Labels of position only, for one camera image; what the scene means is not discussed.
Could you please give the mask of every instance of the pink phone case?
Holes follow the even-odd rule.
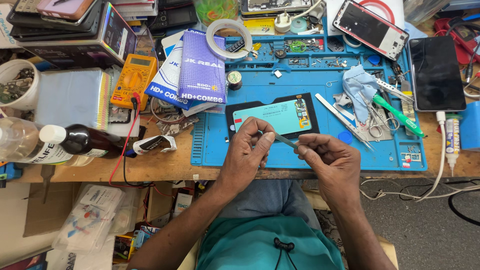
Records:
[[[78,20],[93,2],[93,0],[66,0],[54,6],[56,1],[58,0],[42,0],[36,9],[46,16]]]

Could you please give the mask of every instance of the wooden table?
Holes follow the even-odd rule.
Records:
[[[430,19],[418,28],[433,36],[433,22]],[[480,69],[476,64],[474,70]],[[428,163],[428,170],[424,172],[395,172],[395,171],[362,171],[362,176],[375,178],[423,178],[436,177],[440,167],[442,136],[436,132],[438,122],[434,113],[419,113],[420,127],[428,135],[423,140],[425,155]],[[141,119],[141,125],[147,127],[145,138],[159,135],[160,132],[153,121],[147,123],[148,119]],[[178,135],[175,140],[178,150],[175,152],[161,153],[161,149],[154,149],[148,154],[138,156],[134,159],[127,159],[126,177],[129,182],[136,181],[168,181],[168,180],[193,180],[198,174],[198,179],[214,180],[220,171],[220,167],[192,166],[190,155],[192,149],[191,128]],[[52,182],[105,182],[108,181],[117,159],[95,159],[84,167],[58,166]],[[455,165],[454,176],[480,176],[480,152],[462,151]],[[41,165],[32,165],[24,169],[24,175],[14,182],[40,183],[43,181],[40,176]],[[114,182],[123,182],[122,166],[113,177]],[[451,171],[445,162],[444,177],[450,177]],[[256,179],[316,179],[312,170],[306,169],[265,169],[259,170]]]

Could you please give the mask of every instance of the double-sided tape roll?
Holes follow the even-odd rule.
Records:
[[[243,40],[245,41],[245,49],[241,49],[237,52],[228,52],[226,50],[221,49],[217,46],[215,41],[213,40],[213,35],[216,31],[223,29],[223,28],[231,28],[237,30],[240,35],[242,36]],[[230,59],[238,59],[247,56],[250,51],[252,50],[252,36],[248,29],[243,26],[241,23],[230,20],[230,19],[220,19],[214,21],[212,24],[209,25],[207,28],[207,43],[210,47],[210,50],[219,57],[230,58]]]

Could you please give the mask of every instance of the gray floor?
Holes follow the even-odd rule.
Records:
[[[402,186],[431,183],[426,179],[395,181]],[[370,196],[375,196],[374,191],[379,189],[400,190],[388,181],[364,185]],[[409,191],[417,195],[426,189],[411,187]],[[434,195],[449,192],[451,189],[439,187]],[[413,202],[402,201],[398,195],[377,200],[362,196],[362,203],[375,233],[394,244],[400,270],[480,269],[480,227],[457,217],[448,207],[447,197]],[[480,221],[480,192],[456,197],[454,204],[464,215]]]

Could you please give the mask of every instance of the jeans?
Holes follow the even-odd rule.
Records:
[[[253,218],[283,214],[301,217],[310,228],[321,230],[311,204],[298,181],[253,180],[218,214],[219,218]]]

